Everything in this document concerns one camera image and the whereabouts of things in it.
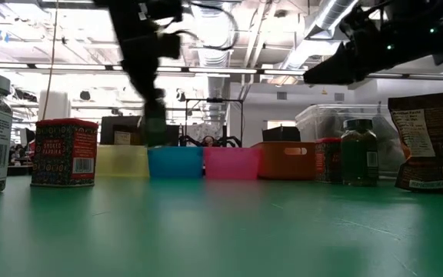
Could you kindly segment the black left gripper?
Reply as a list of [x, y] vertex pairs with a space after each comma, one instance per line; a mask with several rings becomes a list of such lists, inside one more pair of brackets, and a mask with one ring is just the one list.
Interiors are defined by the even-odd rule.
[[165, 145], [167, 139], [165, 91], [155, 87], [160, 44], [158, 33], [119, 36], [122, 69], [128, 74], [136, 92], [145, 100], [143, 127], [147, 146]]

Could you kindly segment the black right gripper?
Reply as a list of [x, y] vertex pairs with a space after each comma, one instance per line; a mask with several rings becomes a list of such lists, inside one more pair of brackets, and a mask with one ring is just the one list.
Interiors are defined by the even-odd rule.
[[431, 55], [438, 49], [443, 5], [357, 6], [341, 21], [349, 38], [304, 74], [313, 85], [349, 85], [366, 75]]

